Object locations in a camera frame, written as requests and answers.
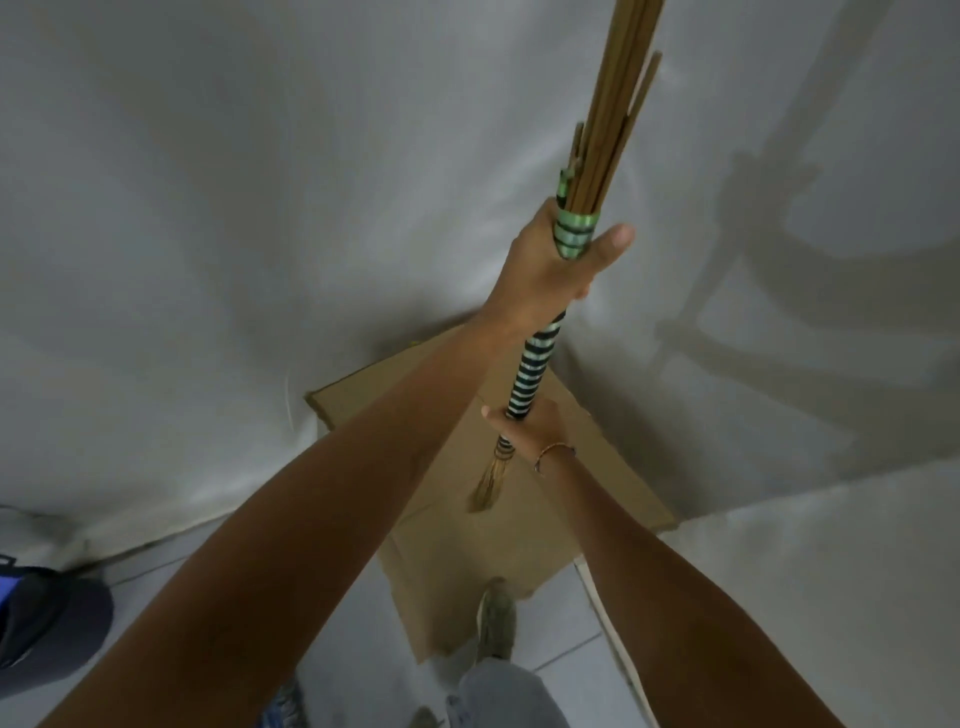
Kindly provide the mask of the person's right hand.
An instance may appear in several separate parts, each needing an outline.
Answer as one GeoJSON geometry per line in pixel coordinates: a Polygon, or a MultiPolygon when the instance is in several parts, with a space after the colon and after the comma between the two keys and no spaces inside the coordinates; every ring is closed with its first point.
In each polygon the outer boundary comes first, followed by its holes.
{"type": "Polygon", "coordinates": [[[535,471],[547,479],[556,480],[577,470],[575,448],[570,442],[567,426],[558,403],[539,398],[523,418],[526,435],[521,455],[535,471]]]}

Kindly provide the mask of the person's left hand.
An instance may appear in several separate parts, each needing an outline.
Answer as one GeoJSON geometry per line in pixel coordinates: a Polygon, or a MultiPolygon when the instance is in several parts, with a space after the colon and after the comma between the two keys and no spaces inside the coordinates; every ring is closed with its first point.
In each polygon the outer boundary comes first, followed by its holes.
{"type": "Polygon", "coordinates": [[[468,324],[471,330],[501,346],[516,343],[588,295],[594,282],[583,284],[584,253],[569,260],[556,247],[559,213],[557,201],[547,199],[514,238],[495,285],[468,324]]]}

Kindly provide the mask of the stick broom with striped handle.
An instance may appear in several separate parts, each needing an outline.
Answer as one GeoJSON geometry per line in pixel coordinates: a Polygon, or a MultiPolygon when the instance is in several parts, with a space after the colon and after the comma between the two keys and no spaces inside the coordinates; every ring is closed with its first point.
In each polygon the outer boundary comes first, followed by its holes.
{"type": "MultiPolygon", "coordinates": [[[[663,60],[653,43],[665,6],[666,0],[616,0],[589,110],[575,128],[568,161],[558,175],[553,239],[565,261],[580,259],[594,239],[612,180],[663,60]]],[[[522,421],[529,414],[566,313],[524,343],[506,406],[510,420],[522,421]]],[[[468,513],[494,506],[515,453],[515,446],[499,435],[468,513]]]]}

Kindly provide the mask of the person's left forearm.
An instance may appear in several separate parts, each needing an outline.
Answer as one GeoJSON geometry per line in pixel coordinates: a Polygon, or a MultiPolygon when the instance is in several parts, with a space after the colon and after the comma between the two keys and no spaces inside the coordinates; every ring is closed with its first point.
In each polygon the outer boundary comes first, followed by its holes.
{"type": "Polygon", "coordinates": [[[485,307],[282,467],[37,728],[254,728],[505,351],[553,318],[485,307]]]}

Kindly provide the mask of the person's right forearm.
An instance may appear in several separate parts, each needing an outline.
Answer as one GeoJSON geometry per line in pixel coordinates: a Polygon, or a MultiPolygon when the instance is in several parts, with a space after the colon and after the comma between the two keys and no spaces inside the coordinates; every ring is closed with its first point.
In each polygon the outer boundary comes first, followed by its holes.
{"type": "Polygon", "coordinates": [[[545,483],[659,728],[845,728],[736,601],[577,465],[545,483]]]}

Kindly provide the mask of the brown cardboard sheet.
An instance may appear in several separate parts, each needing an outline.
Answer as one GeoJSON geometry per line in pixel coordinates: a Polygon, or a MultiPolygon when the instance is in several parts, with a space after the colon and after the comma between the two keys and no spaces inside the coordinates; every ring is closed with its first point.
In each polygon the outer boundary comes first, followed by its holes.
{"type": "MultiPolygon", "coordinates": [[[[460,329],[454,326],[306,395],[329,431],[342,426],[460,329]]],[[[394,605],[418,663],[448,656],[475,634],[475,611],[488,582],[504,577],[528,598],[581,554],[541,479],[520,457],[506,470],[498,500],[471,511],[497,433],[480,413],[506,404],[521,347],[499,358],[424,480],[378,550],[394,605]]],[[[677,519],[605,438],[593,416],[548,368],[539,394],[555,401],[582,463],[618,503],[654,533],[677,519]]]]}

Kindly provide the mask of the grey shoe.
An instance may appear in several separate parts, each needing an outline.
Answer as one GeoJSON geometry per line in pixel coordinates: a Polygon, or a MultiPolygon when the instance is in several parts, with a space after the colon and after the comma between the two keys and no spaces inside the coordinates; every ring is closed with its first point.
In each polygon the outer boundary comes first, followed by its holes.
{"type": "Polygon", "coordinates": [[[488,659],[510,662],[517,638],[518,611],[513,592],[501,576],[486,585],[476,614],[474,664],[488,659]]]}

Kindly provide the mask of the light grey trouser leg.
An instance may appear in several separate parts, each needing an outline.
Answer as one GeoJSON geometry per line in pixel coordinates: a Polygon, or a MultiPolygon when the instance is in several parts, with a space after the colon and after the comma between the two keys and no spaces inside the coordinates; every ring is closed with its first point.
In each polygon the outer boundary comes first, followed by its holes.
{"type": "Polygon", "coordinates": [[[537,674],[498,658],[475,663],[445,710],[449,728],[570,728],[537,674]]]}

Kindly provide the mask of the blue patterned object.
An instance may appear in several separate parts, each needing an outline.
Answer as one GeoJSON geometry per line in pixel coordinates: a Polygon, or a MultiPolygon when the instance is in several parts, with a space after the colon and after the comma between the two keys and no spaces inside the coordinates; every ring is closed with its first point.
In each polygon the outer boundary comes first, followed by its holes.
{"type": "Polygon", "coordinates": [[[296,675],[280,687],[254,728],[310,728],[303,690],[296,675]]]}

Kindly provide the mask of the dark blue bag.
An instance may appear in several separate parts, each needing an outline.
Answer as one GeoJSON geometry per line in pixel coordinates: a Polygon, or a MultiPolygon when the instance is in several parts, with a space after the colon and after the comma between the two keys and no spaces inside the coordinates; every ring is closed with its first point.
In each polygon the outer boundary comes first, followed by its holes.
{"type": "Polygon", "coordinates": [[[76,673],[113,624],[114,596],[101,579],[0,555],[0,700],[76,673]]]}

